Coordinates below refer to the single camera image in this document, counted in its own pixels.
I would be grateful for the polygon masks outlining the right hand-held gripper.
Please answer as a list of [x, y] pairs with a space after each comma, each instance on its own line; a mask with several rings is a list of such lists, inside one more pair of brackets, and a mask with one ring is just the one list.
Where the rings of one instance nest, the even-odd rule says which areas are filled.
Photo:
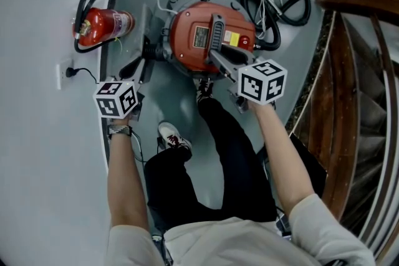
[[284, 95], [287, 70], [272, 59], [258, 60], [245, 49], [222, 45], [220, 52], [209, 51], [210, 61], [230, 79], [230, 96], [240, 113], [248, 110], [248, 101], [266, 105]]

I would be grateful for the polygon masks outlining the white left sneaker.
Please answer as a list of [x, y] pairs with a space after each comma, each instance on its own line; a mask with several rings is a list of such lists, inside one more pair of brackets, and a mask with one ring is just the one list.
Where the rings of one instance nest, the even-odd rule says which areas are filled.
[[178, 129], [167, 121], [162, 121], [158, 125], [159, 142], [158, 147], [161, 152], [175, 150], [181, 152], [184, 156], [192, 156], [191, 143], [182, 137]]

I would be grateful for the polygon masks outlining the red drum vacuum cleaner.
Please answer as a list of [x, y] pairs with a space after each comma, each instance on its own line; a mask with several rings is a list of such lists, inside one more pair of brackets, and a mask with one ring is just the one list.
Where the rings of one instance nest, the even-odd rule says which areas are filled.
[[222, 45], [255, 49], [256, 32], [249, 14], [236, 0], [168, 0], [170, 16], [157, 44], [146, 43], [143, 57], [169, 62], [191, 78], [219, 80], [209, 51]]

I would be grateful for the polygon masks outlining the striped wristband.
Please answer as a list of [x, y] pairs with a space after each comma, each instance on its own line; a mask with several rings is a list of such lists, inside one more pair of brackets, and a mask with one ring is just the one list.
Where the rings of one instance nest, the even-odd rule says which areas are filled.
[[113, 135], [126, 135], [131, 137], [133, 133], [132, 127], [128, 125], [108, 125], [107, 134], [111, 140]]

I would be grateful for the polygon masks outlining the person's white shirt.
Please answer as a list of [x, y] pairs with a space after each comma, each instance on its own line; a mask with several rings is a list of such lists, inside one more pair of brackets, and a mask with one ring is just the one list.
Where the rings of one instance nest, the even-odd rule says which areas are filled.
[[289, 215], [292, 239], [273, 222], [232, 217], [196, 222], [165, 233], [173, 266], [376, 266], [372, 252], [342, 227], [318, 195], [301, 200]]

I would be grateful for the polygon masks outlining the white right sneaker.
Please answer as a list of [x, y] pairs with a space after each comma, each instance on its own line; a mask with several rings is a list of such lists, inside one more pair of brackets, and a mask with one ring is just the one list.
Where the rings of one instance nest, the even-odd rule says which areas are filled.
[[196, 87], [196, 101], [199, 103], [205, 98], [213, 97], [213, 81], [210, 79], [194, 79]]

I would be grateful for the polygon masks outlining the white wall socket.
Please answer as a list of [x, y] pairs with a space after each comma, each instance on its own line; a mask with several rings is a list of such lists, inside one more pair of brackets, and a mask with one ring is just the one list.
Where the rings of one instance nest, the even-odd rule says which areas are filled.
[[72, 58], [62, 60], [55, 67], [58, 90], [62, 90], [71, 81], [71, 78], [66, 76], [66, 71], [69, 67], [74, 67], [74, 60]]

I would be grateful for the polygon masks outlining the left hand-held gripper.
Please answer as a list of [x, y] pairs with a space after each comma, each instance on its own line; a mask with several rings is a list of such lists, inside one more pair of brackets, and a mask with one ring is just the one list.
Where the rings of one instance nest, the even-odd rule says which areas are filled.
[[138, 121], [144, 95], [139, 92], [144, 82], [149, 61], [137, 57], [129, 61], [119, 71], [120, 80], [133, 78], [136, 72], [136, 81], [107, 81], [99, 82], [93, 94], [97, 111], [102, 118], [124, 119], [130, 116]]

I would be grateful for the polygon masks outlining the person's left forearm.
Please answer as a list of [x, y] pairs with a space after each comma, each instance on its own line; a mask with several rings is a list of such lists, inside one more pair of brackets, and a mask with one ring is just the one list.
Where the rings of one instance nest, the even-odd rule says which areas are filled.
[[107, 197], [113, 226], [149, 230], [147, 205], [131, 138], [115, 134], [110, 141]]

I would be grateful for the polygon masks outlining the person's right leg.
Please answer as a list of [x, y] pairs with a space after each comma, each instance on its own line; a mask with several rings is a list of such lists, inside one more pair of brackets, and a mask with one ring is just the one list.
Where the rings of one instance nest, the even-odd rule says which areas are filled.
[[274, 222], [277, 209], [269, 181], [241, 125], [214, 98], [200, 100], [198, 111], [214, 138], [223, 169], [221, 216]]

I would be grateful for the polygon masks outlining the person's left leg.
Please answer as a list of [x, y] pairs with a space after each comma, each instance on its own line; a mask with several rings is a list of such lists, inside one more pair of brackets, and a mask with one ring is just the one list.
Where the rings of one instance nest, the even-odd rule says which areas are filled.
[[187, 147], [168, 148], [145, 164], [148, 207], [155, 227], [162, 233], [185, 224], [220, 221], [223, 216], [221, 210], [197, 200], [185, 168], [190, 158]]

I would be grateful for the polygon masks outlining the red fire extinguisher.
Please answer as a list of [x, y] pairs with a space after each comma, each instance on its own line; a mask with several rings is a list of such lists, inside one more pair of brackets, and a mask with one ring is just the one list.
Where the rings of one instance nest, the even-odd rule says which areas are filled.
[[135, 18], [127, 11], [94, 7], [96, 0], [80, 0], [72, 27], [74, 49], [80, 54], [96, 50], [133, 30]]

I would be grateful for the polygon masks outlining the wooden stair railing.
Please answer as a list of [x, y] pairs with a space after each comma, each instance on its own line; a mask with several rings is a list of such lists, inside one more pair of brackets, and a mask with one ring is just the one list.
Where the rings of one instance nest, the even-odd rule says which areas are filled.
[[315, 0], [324, 20], [287, 130], [327, 178], [322, 200], [374, 253], [399, 255], [399, 63], [382, 24], [399, 27], [399, 0]]

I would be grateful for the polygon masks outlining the white sneaker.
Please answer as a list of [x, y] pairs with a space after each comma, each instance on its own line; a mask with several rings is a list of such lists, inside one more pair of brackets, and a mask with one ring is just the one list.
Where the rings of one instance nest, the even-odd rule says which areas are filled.
[[181, 152], [184, 156], [192, 156], [191, 143], [182, 137], [178, 129], [167, 121], [162, 121], [158, 125], [159, 142], [158, 147], [161, 152], [175, 150]]
[[213, 97], [213, 81], [210, 79], [194, 79], [196, 87], [196, 101], [199, 103], [205, 98]]

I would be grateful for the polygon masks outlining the black box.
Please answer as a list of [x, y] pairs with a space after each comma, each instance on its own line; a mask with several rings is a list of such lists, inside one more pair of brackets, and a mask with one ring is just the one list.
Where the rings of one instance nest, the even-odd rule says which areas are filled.
[[315, 193], [319, 197], [322, 197], [327, 178], [326, 170], [320, 165], [314, 155], [312, 155], [295, 134], [291, 134], [290, 139], [305, 165]]

